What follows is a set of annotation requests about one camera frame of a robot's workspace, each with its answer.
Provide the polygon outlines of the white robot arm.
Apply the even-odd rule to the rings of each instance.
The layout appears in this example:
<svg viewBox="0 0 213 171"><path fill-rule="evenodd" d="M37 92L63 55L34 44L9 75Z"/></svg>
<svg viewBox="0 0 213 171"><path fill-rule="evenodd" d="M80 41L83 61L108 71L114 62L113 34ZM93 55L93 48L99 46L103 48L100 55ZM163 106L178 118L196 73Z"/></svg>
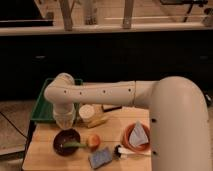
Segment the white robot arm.
<svg viewBox="0 0 213 171"><path fill-rule="evenodd" d="M148 109L152 171L213 171L207 104L187 78L75 85L71 75L61 73L44 96L59 115L70 113L73 103Z"/></svg>

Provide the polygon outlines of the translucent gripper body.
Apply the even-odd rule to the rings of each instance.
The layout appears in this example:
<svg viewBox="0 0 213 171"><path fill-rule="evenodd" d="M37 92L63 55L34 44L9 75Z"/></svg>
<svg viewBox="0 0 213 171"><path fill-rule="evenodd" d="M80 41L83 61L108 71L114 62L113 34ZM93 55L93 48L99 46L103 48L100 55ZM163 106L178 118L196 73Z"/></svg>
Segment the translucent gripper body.
<svg viewBox="0 0 213 171"><path fill-rule="evenodd" d="M54 118L56 124L62 130L71 129L74 124L75 117L76 117L75 109L73 109L72 111L65 113L65 114L59 114L57 112L53 112L53 118Z"/></svg>

